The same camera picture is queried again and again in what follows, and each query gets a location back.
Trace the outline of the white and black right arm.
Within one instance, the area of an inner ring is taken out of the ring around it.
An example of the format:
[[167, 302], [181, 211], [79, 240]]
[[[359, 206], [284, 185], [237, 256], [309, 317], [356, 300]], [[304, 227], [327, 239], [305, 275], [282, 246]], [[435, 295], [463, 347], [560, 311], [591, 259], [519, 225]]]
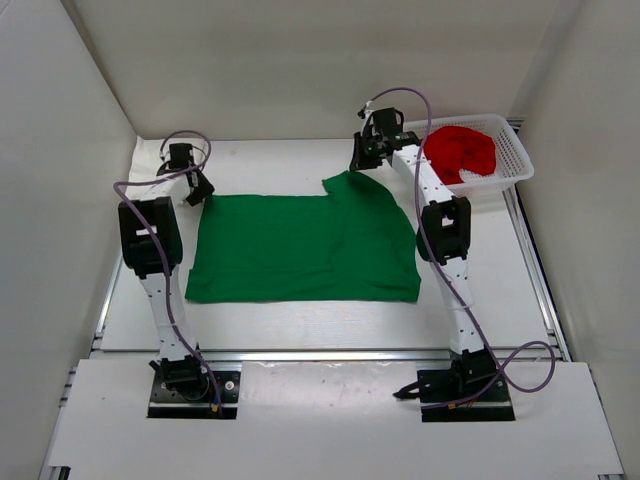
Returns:
[[371, 170], [388, 163], [414, 186], [418, 220], [417, 250], [437, 276], [449, 311], [451, 366], [429, 380], [419, 380], [394, 394], [398, 400], [417, 398], [426, 389], [447, 389], [460, 399], [477, 396], [498, 372], [487, 341], [471, 318], [472, 295], [468, 280], [471, 243], [471, 204], [454, 195], [424, 156], [422, 140], [404, 130], [404, 115], [395, 108], [372, 110], [364, 106], [358, 117], [349, 169]]

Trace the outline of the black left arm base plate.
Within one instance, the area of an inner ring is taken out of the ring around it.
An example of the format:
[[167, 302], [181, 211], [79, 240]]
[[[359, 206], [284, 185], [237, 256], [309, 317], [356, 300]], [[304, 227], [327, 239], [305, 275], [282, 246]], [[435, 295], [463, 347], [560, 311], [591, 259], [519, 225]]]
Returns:
[[235, 420], [241, 389], [241, 364], [209, 362], [193, 356], [152, 360], [154, 371], [147, 417], [151, 419]]

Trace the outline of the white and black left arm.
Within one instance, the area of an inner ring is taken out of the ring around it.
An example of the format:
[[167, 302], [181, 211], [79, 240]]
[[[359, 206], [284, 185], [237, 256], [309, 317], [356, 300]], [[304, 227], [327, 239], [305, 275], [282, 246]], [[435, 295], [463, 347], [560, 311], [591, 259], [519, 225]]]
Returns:
[[114, 185], [120, 197], [123, 260], [145, 291], [158, 334], [159, 357], [151, 367], [160, 383], [186, 402], [214, 395], [212, 375], [186, 319], [179, 284], [184, 250], [176, 207], [199, 205], [214, 192], [196, 163], [198, 149], [190, 143], [165, 142], [154, 180]]

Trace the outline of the white t shirt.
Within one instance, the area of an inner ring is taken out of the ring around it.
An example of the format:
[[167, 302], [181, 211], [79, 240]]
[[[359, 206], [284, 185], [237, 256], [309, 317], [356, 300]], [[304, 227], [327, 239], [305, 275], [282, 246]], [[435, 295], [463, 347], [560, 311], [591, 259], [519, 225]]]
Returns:
[[162, 160], [160, 159], [161, 140], [137, 138], [129, 170], [129, 182], [149, 181], [156, 178]]

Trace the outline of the green t shirt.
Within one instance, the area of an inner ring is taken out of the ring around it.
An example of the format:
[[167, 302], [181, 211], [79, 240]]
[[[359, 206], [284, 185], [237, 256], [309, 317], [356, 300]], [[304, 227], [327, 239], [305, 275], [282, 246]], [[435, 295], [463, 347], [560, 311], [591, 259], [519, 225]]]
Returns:
[[210, 197], [186, 299], [416, 302], [415, 234], [392, 193], [349, 171], [322, 186], [319, 196]]

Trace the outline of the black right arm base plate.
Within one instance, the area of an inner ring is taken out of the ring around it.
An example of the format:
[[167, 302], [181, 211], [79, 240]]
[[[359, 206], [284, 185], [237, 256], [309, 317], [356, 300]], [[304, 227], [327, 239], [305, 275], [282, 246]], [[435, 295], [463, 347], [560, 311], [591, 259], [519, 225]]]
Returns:
[[504, 376], [487, 349], [451, 355], [446, 369], [420, 369], [393, 396], [417, 400], [428, 422], [509, 422], [515, 419]]

